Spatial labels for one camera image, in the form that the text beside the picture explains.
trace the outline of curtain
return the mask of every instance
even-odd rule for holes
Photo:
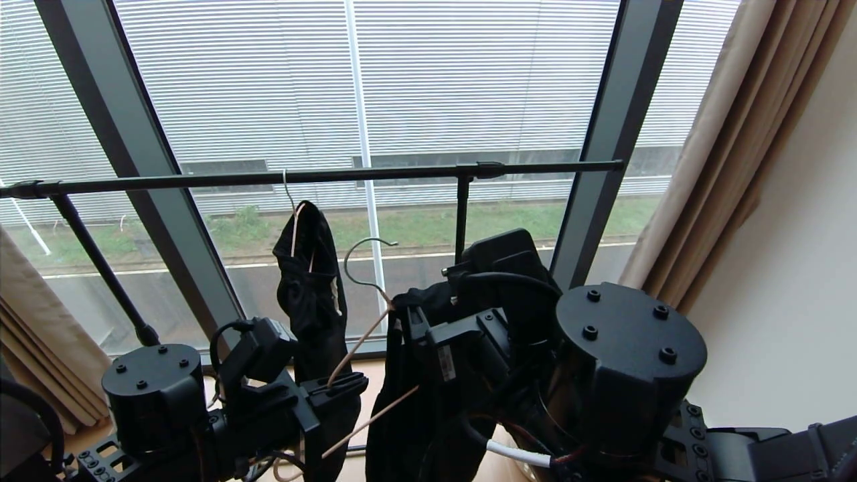
[[[690,310],[752,213],[854,0],[745,0],[661,203],[620,283]]]
[[[18,383],[45,397],[66,433],[109,416],[101,376],[110,359],[0,226],[0,345]]]

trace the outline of window pane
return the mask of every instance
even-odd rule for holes
[[[373,165],[577,161],[618,7],[357,0]],[[572,174],[477,180],[467,242],[524,227],[549,263],[571,183]],[[381,233],[423,256],[408,261],[404,285],[422,286],[422,273],[438,280],[452,265],[455,180],[384,182],[376,192]]]
[[[616,282],[666,191],[739,0],[684,2],[587,283]]]
[[[182,172],[342,169],[360,156],[341,0],[116,6]],[[340,258],[369,235],[362,185],[289,191],[324,211]],[[283,186],[193,194],[245,313],[284,320],[271,253],[291,214]],[[371,261],[356,261],[352,271],[374,279]],[[348,280],[345,294],[349,333],[362,334],[378,316],[375,294]]]
[[[0,2],[0,41],[0,178],[12,184],[115,177],[33,2]],[[161,340],[207,346],[128,197],[106,193],[72,200]],[[106,352],[139,346],[130,321],[51,202],[0,200],[0,222]]]

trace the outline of floor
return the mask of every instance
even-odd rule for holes
[[[361,399],[363,401],[363,409],[360,413],[360,418],[357,424],[365,422],[369,419],[372,406],[375,403],[375,397],[381,391],[381,385],[384,383],[384,362],[383,360],[361,361],[354,364],[355,371],[362,371],[369,377],[369,388],[363,392]],[[212,391],[213,386],[208,383],[207,391]],[[102,425],[87,428],[79,431],[76,435],[70,436],[66,442],[66,452],[79,453],[88,447],[94,445],[98,440],[106,437],[111,433],[112,425],[110,420],[106,420]],[[494,440],[498,442],[509,443],[511,438],[502,428],[498,427],[494,433]],[[366,431],[358,433],[351,439],[351,445],[359,445],[366,443]],[[363,482],[366,480],[364,470],[364,458],[362,455],[356,455],[345,459],[345,466],[339,475],[341,482]],[[290,474],[290,467],[285,467],[281,474],[287,476]],[[476,474],[475,482],[526,482],[530,479],[526,478],[518,467],[517,463],[510,461],[500,455],[488,452],[482,460],[482,465],[479,466],[479,472]],[[267,473],[260,479],[262,482],[274,482],[275,479],[272,473]]]

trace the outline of corrugated metal wall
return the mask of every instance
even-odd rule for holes
[[[359,156],[340,1],[116,0],[148,92],[181,163],[264,159],[290,170]],[[680,146],[737,0],[686,0],[639,146]],[[355,1],[372,154],[579,148],[618,2]],[[115,176],[31,0],[0,2],[0,178]],[[622,193],[662,192],[668,177]],[[471,200],[567,196],[570,182],[476,183]],[[450,202],[454,186],[377,189],[384,205]],[[322,207],[365,205],[355,183],[296,185]],[[79,196],[85,218],[133,214],[127,197]],[[203,213],[273,193],[197,196]],[[23,202],[34,221],[58,216]],[[8,200],[0,221],[20,219]]]

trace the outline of black garment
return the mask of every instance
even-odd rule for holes
[[[289,219],[274,245],[273,254],[281,273],[277,301],[289,316],[291,331],[297,337],[299,353],[295,357],[295,380],[329,377],[348,353],[345,324],[348,308],[339,275],[333,234],[324,214],[311,202],[298,205],[295,255],[291,256],[294,218]],[[351,364],[342,373],[351,373]],[[341,410],[321,420],[324,447],[307,451],[324,452],[352,430],[360,414],[360,396],[356,395]],[[345,461],[343,446],[325,459],[320,467],[303,475],[308,482],[333,482]]]
[[[484,447],[470,440],[458,423],[459,400],[483,398],[488,391],[481,381],[468,379],[462,371],[458,378],[438,387],[423,377],[421,364],[414,356],[411,334],[402,313],[407,306],[420,306],[429,324],[451,322],[473,315],[481,309],[464,302],[452,305],[450,286],[439,283],[425,290],[411,288],[393,299],[387,330],[387,361],[384,385],[375,399],[372,414],[378,413],[402,394],[420,385],[420,389],[369,426],[366,444],[367,482],[411,482],[429,454],[424,480],[469,481],[476,476]],[[475,420],[473,426],[486,437],[494,432],[494,422]]]

